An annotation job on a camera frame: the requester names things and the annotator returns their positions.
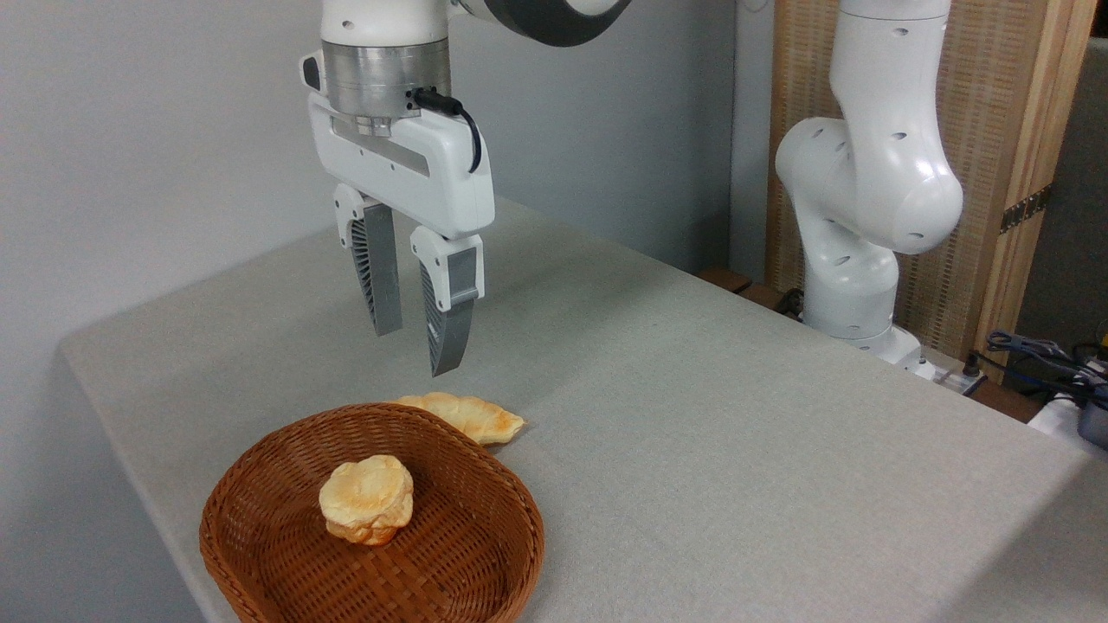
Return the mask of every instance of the woven screen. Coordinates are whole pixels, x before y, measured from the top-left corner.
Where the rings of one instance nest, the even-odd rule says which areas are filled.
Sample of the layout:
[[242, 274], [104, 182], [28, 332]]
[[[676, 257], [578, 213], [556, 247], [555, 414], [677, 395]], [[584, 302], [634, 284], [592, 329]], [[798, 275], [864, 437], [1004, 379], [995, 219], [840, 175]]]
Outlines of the woven screen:
[[[965, 355], [977, 333], [1012, 172], [1018, 170], [1014, 159], [1028, 98], [1034, 96], [1029, 92], [1044, 20], [1057, 13], [1056, 7], [1054, 13], [1047, 10], [1051, 3], [1063, 2], [955, 0], [951, 11], [938, 75], [938, 120], [965, 207], [943, 245], [920, 256], [900, 256], [896, 323], [925, 346], [954, 357]], [[776, 11], [774, 150], [794, 123], [841, 116], [828, 79], [838, 3], [779, 0]], [[780, 290], [802, 287], [800, 234], [774, 175], [769, 201], [767, 282]], [[1025, 251], [1034, 251], [1034, 239]]]

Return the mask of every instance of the bread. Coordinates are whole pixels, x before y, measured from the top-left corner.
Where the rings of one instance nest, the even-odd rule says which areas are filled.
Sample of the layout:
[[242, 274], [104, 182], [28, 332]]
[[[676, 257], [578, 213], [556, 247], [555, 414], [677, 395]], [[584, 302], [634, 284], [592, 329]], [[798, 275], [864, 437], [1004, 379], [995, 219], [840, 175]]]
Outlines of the bread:
[[459, 398], [452, 394], [432, 391], [427, 396], [404, 396], [394, 402], [430, 411], [482, 446], [506, 443], [527, 423], [500, 406], [474, 396]]
[[411, 473], [389, 455], [342, 463], [319, 490], [319, 508], [331, 534], [383, 545], [412, 519]]

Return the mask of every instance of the white wall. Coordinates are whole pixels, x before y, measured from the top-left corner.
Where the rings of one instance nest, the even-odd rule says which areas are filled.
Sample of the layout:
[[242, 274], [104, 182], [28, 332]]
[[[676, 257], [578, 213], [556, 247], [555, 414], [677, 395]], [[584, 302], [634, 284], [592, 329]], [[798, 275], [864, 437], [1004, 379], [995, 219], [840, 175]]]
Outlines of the white wall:
[[[0, 19], [0, 620], [198, 617], [57, 345], [328, 226], [304, 0], [7, 3]], [[730, 0], [636, 0], [550, 50], [452, 34], [497, 190], [684, 268], [726, 256]]]

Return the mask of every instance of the brown woven basket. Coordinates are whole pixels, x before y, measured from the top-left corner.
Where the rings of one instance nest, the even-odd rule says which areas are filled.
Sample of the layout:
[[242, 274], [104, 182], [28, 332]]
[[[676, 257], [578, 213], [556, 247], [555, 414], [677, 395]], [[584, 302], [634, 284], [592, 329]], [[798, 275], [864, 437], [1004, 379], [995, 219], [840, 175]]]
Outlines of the brown woven basket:
[[[330, 535], [319, 488], [346, 461], [393, 455], [411, 523], [383, 547]], [[353, 405], [269, 433], [204, 507], [201, 553], [243, 621], [514, 621], [538, 582], [543, 523], [523, 482], [438, 417]]]

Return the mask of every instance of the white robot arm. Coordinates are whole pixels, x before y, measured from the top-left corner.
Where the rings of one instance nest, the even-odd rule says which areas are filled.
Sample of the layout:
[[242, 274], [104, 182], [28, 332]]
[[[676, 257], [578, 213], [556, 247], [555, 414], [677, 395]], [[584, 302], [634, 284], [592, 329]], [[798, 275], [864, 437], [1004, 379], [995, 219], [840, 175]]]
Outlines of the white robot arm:
[[[322, 49], [302, 61], [309, 115], [378, 335], [400, 328], [392, 213], [418, 221], [432, 374], [459, 365], [484, 295], [478, 232], [494, 217], [488, 149], [450, 94], [448, 20], [470, 14], [548, 45], [601, 34], [630, 0], [324, 0]], [[893, 252], [945, 238], [962, 188], [943, 154], [935, 78], [950, 0], [841, 0], [831, 84], [845, 120], [793, 127], [777, 170], [800, 223], [804, 321], [906, 368], [892, 325]]]
[[892, 324], [893, 252], [934, 248], [962, 214], [935, 113], [950, 6], [841, 0], [831, 89], [845, 119], [804, 120], [777, 152], [804, 247], [804, 324], [922, 376], [919, 340]]
[[392, 210], [420, 223], [431, 372], [461, 362], [484, 296], [482, 228], [494, 216], [488, 147], [450, 98], [447, 22], [472, 14], [548, 45], [601, 34], [630, 0], [324, 0], [322, 48], [301, 61], [316, 150], [340, 181], [339, 239], [350, 248], [378, 335], [399, 329]]

